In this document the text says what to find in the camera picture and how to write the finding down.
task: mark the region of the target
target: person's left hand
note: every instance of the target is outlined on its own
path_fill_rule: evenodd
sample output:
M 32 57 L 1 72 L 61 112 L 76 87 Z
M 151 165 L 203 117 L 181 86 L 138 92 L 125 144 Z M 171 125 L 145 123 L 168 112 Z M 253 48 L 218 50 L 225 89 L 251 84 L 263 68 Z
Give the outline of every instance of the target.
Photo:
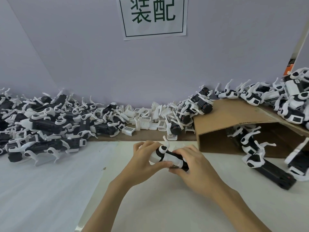
M 171 167 L 173 163 L 168 161 L 159 162 L 154 165 L 149 163 L 150 155 L 161 145 L 159 142 L 152 141 L 134 144 L 132 159 L 114 181 L 119 181 L 131 188 L 146 181 L 157 171 Z

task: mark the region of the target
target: forearm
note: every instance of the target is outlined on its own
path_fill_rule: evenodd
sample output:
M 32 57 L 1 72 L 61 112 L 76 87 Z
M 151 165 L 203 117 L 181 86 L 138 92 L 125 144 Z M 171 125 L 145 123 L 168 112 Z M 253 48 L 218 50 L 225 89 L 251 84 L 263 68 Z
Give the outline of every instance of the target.
M 129 187 L 117 179 L 113 180 L 100 204 L 84 226 L 83 232 L 110 232 L 120 204 L 128 190 Z
M 238 232 L 271 232 L 228 185 L 220 185 L 213 198 Z

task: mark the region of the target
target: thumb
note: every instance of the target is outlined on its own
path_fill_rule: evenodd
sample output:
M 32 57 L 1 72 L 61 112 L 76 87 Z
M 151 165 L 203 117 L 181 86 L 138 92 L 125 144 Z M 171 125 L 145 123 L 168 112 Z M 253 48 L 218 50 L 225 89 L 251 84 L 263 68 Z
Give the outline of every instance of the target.
M 161 161 L 161 162 L 158 162 L 154 165 L 152 165 L 152 170 L 154 172 L 157 172 L 161 169 L 164 169 L 164 168 L 169 168 L 173 165 L 173 162 L 170 162 L 170 161 Z
M 180 176 L 182 179 L 187 177 L 187 173 L 183 169 L 169 169 L 168 171 Z

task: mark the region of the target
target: person's right hand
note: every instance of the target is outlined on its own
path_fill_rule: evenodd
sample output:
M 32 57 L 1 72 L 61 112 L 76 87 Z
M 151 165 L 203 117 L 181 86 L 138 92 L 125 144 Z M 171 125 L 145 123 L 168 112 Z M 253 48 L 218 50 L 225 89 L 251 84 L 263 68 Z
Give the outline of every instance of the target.
M 180 176 L 196 193 L 213 198 L 216 191 L 225 185 L 210 162 L 194 145 L 173 152 L 183 156 L 188 163 L 189 173 L 182 169 L 169 169 L 169 172 Z

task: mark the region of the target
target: black border line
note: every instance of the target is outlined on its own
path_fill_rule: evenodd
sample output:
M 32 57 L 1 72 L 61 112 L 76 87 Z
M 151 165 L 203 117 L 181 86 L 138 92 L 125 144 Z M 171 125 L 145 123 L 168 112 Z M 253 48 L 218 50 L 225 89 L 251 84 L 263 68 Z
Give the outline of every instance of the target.
M 120 9 L 121 9 L 121 15 L 122 15 L 122 22 L 123 22 L 123 27 L 125 29 L 125 35 L 126 37 L 135 37 L 135 36 L 154 36 L 154 35 L 164 35 L 164 34 L 174 34 L 174 33 L 183 33 L 183 21 L 184 21 L 184 0 L 183 0 L 183 10 L 182 10 L 182 31 L 181 32 L 169 32 L 169 33 L 157 33 L 157 34 L 146 34 L 146 35 L 135 35 L 135 36 L 127 36 L 126 33 L 126 26 L 125 26 L 125 20 L 123 18 L 123 13 L 122 13 L 122 7 L 121 7 L 121 1 L 119 0 L 120 3 Z

